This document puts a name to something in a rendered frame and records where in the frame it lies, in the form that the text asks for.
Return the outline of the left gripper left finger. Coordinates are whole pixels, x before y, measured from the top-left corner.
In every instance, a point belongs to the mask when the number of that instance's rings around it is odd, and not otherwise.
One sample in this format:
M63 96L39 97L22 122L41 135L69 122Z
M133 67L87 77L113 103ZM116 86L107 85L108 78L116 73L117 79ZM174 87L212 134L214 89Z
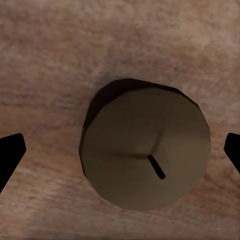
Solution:
M0 193L26 153L22 133L0 138Z

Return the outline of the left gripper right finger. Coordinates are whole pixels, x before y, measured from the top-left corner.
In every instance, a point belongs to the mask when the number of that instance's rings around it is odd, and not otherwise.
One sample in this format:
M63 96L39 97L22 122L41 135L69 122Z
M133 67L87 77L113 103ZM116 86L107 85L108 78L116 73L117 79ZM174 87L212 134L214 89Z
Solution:
M224 151L240 173L240 135L229 133L227 135Z

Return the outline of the pillar candle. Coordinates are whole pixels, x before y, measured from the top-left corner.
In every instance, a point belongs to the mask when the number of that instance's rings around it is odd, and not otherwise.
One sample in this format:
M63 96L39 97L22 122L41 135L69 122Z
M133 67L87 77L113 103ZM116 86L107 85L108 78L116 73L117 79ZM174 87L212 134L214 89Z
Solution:
M102 198L146 212L169 207L200 182L211 130L198 104L179 89L126 78L91 101L78 152L83 174Z

